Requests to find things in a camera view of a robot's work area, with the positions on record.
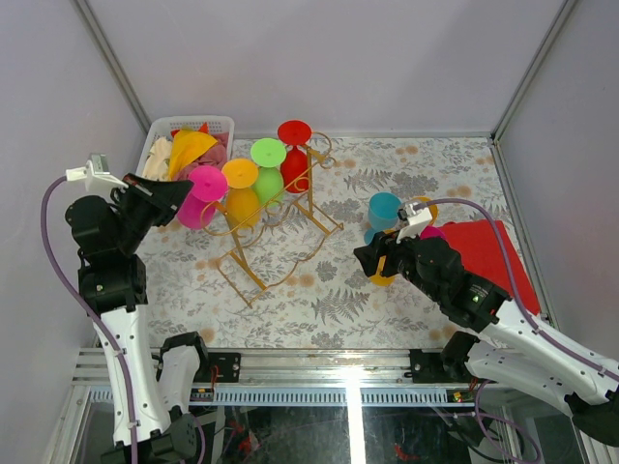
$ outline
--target pink cloth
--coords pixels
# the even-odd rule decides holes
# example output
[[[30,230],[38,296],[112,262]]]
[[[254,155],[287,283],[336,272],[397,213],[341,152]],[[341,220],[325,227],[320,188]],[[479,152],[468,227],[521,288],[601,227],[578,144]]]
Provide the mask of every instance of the pink cloth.
[[[226,152],[228,143],[228,132],[225,133],[212,133],[219,143],[210,148],[204,155],[195,160],[193,163],[188,164],[176,174],[174,181],[186,181],[189,179],[190,173],[197,166],[215,166],[221,170],[223,165],[228,161],[228,153]]]

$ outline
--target golden metal rack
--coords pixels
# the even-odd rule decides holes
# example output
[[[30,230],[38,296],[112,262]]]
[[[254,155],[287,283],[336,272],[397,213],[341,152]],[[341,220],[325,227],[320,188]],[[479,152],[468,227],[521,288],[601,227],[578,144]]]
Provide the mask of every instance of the golden metal rack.
[[[301,147],[306,150],[306,153],[308,156],[308,168],[304,172],[299,174],[299,176],[297,176],[292,182],[284,186],[278,193],[273,195],[273,197],[271,197],[264,205],[262,205],[260,208],[255,210],[254,213],[249,215],[248,218],[246,218],[245,220],[241,222],[237,222],[235,219],[233,219],[232,215],[227,211],[225,205],[223,205],[219,201],[214,201],[214,202],[209,203],[202,210],[201,218],[204,218],[204,214],[211,207],[215,207],[225,217],[227,227],[228,227],[228,230],[226,230],[225,232],[215,232],[215,231],[209,230],[208,227],[203,227],[203,229],[206,233],[208,233],[209,235],[215,236],[215,237],[222,237],[222,236],[227,236],[227,235],[230,235],[232,237],[234,241],[234,247],[230,249],[228,252],[224,253],[222,256],[220,256],[216,260],[217,269],[220,272],[220,274],[223,276],[223,278],[225,278],[225,280],[230,284],[230,286],[236,291],[236,293],[241,297],[241,299],[243,299],[243,301],[248,306],[251,306],[251,304],[256,299],[264,295],[270,289],[284,283],[290,276],[294,274],[294,272],[296,271],[300,263],[309,261],[311,260],[311,258],[315,256],[315,254],[322,248],[327,238],[329,238],[334,232],[338,230],[343,230],[344,228],[343,223],[336,222],[333,218],[327,215],[327,213],[325,213],[322,209],[320,209],[318,205],[316,205],[314,202],[313,174],[312,174],[313,168],[315,166],[320,166],[322,169],[326,169],[326,170],[331,169],[335,165],[336,160],[331,156],[331,152],[333,150],[333,144],[332,144],[331,139],[322,132],[314,132],[312,135],[319,135],[321,137],[324,137],[327,140],[329,144],[329,148],[327,149],[327,151],[325,153],[320,153],[317,150],[314,150],[313,148],[311,148],[307,144],[302,145]],[[247,222],[251,218],[253,218],[255,215],[260,215],[262,211],[264,211],[267,214],[267,216],[272,217],[272,218],[277,217],[279,214],[281,214],[284,203],[281,200],[279,200],[280,195],[283,194],[286,191],[286,189],[288,189],[289,187],[294,187],[296,189],[299,189],[298,183],[300,181],[308,181],[308,184],[309,184],[308,189],[296,195],[296,198],[288,204],[287,208],[285,209],[285,211],[283,212],[283,214],[281,215],[280,219],[277,222],[275,223],[265,222],[261,226],[261,229],[255,238],[253,238],[247,244],[242,244],[241,240],[245,238],[245,236],[239,233],[242,229],[249,228],[251,229],[252,234],[255,232],[254,227],[252,225],[248,225]],[[308,204],[307,207],[301,205],[300,203],[300,201],[304,197],[307,198],[307,204]],[[273,205],[278,205],[278,208],[276,210],[270,209],[269,207]],[[313,222],[323,232],[324,236],[320,240],[317,248],[315,248],[312,253],[308,254],[304,258],[299,258],[295,261],[294,266],[284,278],[280,279],[279,281],[275,283],[267,284],[260,277],[258,277],[256,273],[251,269],[250,264],[245,254],[245,249],[256,244],[260,240],[260,238],[262,237],[262,234],[267,228],[273,229],[275,227],[279,227],[280,225],[282,225],[293,208],[296,208],[301,214],[303,214],[306,218],[308,218],[311,222]],[[323,224],[316,217],[315,215],[316,211],[320,213],[323,217],[325,217],[328,221],[330,221],[333,224],[333,227],[329,228],[328,226]],[[245,273],[251,278],[251,280],[253,280],[253,282],[258,286],[260,290],[257,294],[251,296],[250,298],[246,297],[246,295],[244,295],[243,292],[239,289],[239,287],[232,281],[230,276],[227,275],[221,269],[221,261],[228,256],[231,257],[243,269],[243,271],[245,271]]]

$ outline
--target blue cup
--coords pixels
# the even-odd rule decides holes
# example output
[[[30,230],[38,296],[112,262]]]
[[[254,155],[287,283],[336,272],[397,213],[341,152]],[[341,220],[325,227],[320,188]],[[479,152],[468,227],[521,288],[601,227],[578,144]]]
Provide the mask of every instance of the blue cup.
[[[369,225],[374,230],[391,229],[398,222],[401,201],[388,191],[376,193],[369,200]]]
[[[376,235],[376,232],[378,231],[374,229],[368,229],[366,231],[366,233],[364,234],[364,242],[366,242],[366,245],[371,244],[371,241],[373,240],[374,235]]]

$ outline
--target white wall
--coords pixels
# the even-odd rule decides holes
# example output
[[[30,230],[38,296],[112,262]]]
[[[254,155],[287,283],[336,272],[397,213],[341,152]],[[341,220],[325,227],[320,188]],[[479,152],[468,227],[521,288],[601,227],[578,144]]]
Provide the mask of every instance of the white wall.
[[[36,463],[77,348],[94,334],[45,259],[41,197],[90,152],[109,153],[124,173],[143,134],[69,1],[4,2],[0,63],[0,460]],[[62,187],[50,214],[52,244],[73,281],[79,262],[64,212],[80,195]]]
[[[490,132],[562,0],[91,0],[151,118]]]
[[[619,3],[580,2],[502,141],[561,329],[619,358]]]

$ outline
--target glass panel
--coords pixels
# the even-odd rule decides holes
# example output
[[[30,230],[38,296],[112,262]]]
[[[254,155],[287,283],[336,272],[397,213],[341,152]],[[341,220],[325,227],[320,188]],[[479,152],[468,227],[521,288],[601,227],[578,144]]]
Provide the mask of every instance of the glass panel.
[[[482,435],[471,417],[471,407],[386,403],[359,411],[350,403],[351,397],[349,391],[351,409],[319,405],[191,407],[206,437],[203,464],[346,464],[362,462],[363,451],[368,464],[512,462]],[[482,409],[525,427],[540,445],[545,464],[584,463],[570,420],[541,401],[517,391],[488,389]],[[488,420],[486,427],[502,448],[520,450],[528,460],[535,457],[532,446],[504,423]],[[100,462],[100,456],[111,448],[112,429],[112,405],[92,403],[74,462]],[[196,462],[197,457],[186,464]]]

